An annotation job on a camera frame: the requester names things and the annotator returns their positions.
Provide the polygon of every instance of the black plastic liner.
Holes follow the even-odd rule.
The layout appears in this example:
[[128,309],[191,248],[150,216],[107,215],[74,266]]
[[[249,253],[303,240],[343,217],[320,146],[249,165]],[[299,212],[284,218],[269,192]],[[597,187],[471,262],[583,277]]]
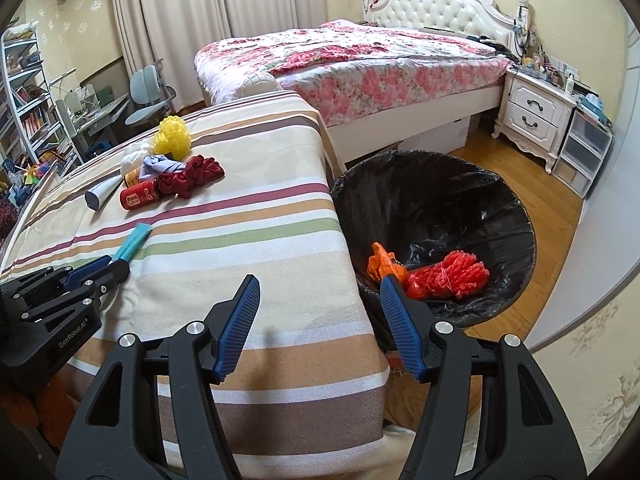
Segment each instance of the black plastic liner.
[[357,164],[331,192],[360,296],[383,350],[395,343],[367,275],[373,242],[409,270],[473,253],[491,273],[486,288],[462,300],[426,300],[436,318],[469,327],[507,309],[529,284],[536,236],[526,209],[496,173],[442,153],[386,152]]

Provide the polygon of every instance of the metal pivot bolt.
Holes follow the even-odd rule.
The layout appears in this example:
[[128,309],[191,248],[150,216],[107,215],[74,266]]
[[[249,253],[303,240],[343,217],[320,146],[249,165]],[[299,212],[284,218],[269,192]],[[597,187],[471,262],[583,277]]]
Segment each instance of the metal pivot bolt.
[[136,336],[134,336],[133,334],[125,334],[118,341],[118,343],[120,343],[120,346],[124,346],[124,347],[131,346],[135,342],[136,342]]
[[187,325],[187,332],[193,335],[199,334],[203,330],[204,330],[204,323],[199,321],[194,321],[193,323],[189,323]]
[[436,323],[436,330],[441,334],[450,334],[453,332],[453,325],[447,321],[439,321]]
[[516,336],[515,334],[507,334],[506,336],[504,336],[504,342],[507,343],[507,345],[509,346],[520,346],[520,338],[518,336]]

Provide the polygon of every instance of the bookshelf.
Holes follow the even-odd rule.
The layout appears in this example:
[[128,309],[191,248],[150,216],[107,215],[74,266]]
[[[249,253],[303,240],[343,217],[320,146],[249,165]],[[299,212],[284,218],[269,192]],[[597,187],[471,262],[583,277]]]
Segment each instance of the bookshelf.
[[[56,147],[65,159],[62,166],[64,175],[82,164],[82,158],[60,120],[51,97],[43,70],[46,60],[34,60],[21,70],[8,67],[9,57],[15,60],[27,58],[39,50],[37,22],[33,23],[36,30],[30,38],[5,40],[15,27],[0,36],[0,155],[16,161],[21,155],[27,154],[37,164],[44,150]],[[29,86],[30,92],[25,90],[25,86]],[[39,95],[34,95],[35,88]]]

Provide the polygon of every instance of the office chair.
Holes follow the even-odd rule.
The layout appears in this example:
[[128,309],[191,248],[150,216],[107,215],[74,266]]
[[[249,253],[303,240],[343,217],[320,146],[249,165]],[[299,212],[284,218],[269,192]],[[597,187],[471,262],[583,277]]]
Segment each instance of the office chair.
[[171,101],[176,97],[175,90],[165,85],[159,77],[156,65],[147,65],[138,70],[129,84],[131,98],[139,105],[148,105],[145,108],[133,112],[124,123],[127,126],[139,126],[149,123],[153,117],[162,110],[168,111]]

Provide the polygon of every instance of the floral quilt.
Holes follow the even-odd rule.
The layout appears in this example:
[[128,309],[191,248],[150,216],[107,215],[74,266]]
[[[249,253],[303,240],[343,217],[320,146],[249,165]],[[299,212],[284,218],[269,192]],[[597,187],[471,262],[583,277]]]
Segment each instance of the floral quilt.
[[334,126],[490,86],[510,62],[462,38],[337,20],[212,43],[199,51],[195,64],[214,104],[240,97],[248,76],[268,72]]

